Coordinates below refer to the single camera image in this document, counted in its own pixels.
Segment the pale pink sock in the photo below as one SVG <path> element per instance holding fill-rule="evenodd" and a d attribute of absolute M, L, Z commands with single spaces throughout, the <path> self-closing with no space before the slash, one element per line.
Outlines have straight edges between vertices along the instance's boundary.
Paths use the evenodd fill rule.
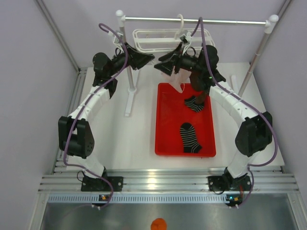
<path fill-rule="evenodd" d="M 181 88 L 181 84 L 186 83 L 191 75 L 191 72 L 180 69 L 178 73 L 173 71 L 170 76 L 165 73 L 161 73 L 161 75 L 164 77 L 166 82 L 168 82 L 178 93 L 182 93 L 183 89 Z"/>

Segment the white clip sock hanger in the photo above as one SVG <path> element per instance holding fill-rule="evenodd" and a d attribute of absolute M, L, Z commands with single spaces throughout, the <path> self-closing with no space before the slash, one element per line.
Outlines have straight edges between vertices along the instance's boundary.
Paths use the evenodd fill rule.
<path fill-rule="evenodd" d="M 202 36 L 205 38 L 206 45 L 215 46 L 212 36 L 206 29 L 187 29 L 184 24 L 180 24 L 178 29 L 136 29 L 133 31 L 133 39 L 135 47 L 143 53 L 168 53 L 178 45 L 182 45 L 179 35 L 184 31 L 191 32 L 192 41 L 189 47 L 183 47 L 183 51 L 188 51 L 189 48 L 194 48 L 198 54 L 202 49 Z"/>

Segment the brown sock striped cuff long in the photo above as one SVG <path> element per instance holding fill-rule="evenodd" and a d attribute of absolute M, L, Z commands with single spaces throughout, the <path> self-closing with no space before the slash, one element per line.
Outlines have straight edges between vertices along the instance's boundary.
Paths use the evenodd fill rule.
<path fill-rule="evenodd" d="M 206 97 L 207 97 L 207 92 L 204 91 L 202 89 L 202 86 L 201 86 L 201 83 L 199 81 L 199 74 L 198 73 L 195 73 L 195 72 L 192 72 L 190 77 L 190 83 L 191 83 L 191 86 L 192 88 L 196 91 L 196 92 L 201 92 L 198 96 L 196 96 L 196 100 L 195 100 L 195 103 L 196 104 L 202 104 L 204 103 Z"/>

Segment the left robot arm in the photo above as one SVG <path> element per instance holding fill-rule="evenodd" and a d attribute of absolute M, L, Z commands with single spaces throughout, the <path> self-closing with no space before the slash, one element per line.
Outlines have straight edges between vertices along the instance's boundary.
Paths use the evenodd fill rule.
<path fill-rule="evenodd" d="M 102 52 L 96 53 L 90 92 L 74 112 L 58 120 L 59 148 L 64 151 L 65 165 L 80 168 L 92 178 L 92 185 L 97 190 L 107 188 L 108 178 L 103 175 L 105 167 L 93 153 L 95 142 L 90 123 L 114 95 L 118 83 L 115 76 L 126 67 L 140 70 L 153 59 L 153 54 L 142 53 L 128 43 L 116 48 L 112 58 Z"/>

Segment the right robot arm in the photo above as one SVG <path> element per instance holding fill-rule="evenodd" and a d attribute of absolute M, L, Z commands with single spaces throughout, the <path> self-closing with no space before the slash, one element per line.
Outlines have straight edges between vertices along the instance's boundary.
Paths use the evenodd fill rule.
<path fill-rule="evenodd" d="M 154 68 L 168 76 L 177 74 L 181 69 L 189 71 L 196 77 L 191 84 L 214 99 L 237 123 L 237 151 L 224 171 L 225 187 L 237 189 L 241 185 L 241 178 L 246 176 L 248 167 L 252 165 L 254 156 L 267 145 L 277 142 L 272 128 L 272 115 L 261 113 L 231 89 L 217 70 L 219 57 L 213 46 L 204 46 L 198 57 L 184 54 L 182 47 L 178 46 L 158 60 Z"/>

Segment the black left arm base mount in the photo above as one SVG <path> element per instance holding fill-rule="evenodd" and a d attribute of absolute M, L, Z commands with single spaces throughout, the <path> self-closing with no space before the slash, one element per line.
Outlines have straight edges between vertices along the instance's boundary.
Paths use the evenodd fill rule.
<path fill-rule="evenodd" d="M 114 192 L 121 192 L 123 187 L 123 177 L 121 176 L 110 176 L 107 178 L 110 184 L 113 187 Z M 82 192 L 110 192 L 111 187 L 108 185 L 107 182 L 98 179 L 98 178 L 91 178 L 88 176 L 83 177 Z"/>

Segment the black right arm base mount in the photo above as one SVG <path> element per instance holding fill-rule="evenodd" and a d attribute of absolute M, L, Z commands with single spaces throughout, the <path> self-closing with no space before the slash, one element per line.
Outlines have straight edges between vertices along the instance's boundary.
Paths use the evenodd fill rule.
<path fill-rule="evenodd" d="M 246 174 L 239 178 L 232 178 L 226 175 L 209 176 L 208 177 L 209 191 L 216 194 L 222 194 L 223 192 L 245 192 L 249 191 L 252 186 L 251 178 Z"/>

